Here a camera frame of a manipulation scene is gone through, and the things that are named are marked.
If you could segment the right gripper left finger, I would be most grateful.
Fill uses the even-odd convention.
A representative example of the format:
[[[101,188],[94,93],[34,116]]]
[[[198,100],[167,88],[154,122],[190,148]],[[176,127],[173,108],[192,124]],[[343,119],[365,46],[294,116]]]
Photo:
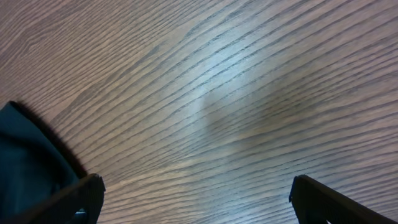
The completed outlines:
[[[90,174],[42,203],[1,220],[1,224],[96,224],[104,203],[105,191],[102,176]]]

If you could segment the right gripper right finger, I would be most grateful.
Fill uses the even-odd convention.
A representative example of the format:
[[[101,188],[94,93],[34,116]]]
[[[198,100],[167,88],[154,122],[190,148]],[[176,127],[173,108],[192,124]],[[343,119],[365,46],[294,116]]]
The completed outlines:
[[[307,175],[294,177],[289,202],[300,224],[397,224]]]

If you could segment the black polo shirt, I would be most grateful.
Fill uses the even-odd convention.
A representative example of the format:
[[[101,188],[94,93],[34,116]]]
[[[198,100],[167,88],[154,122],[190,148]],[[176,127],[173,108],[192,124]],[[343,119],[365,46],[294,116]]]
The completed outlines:
[[[15,101],[1,108],[1,219],[76,184],[86,171],[57,137]]]

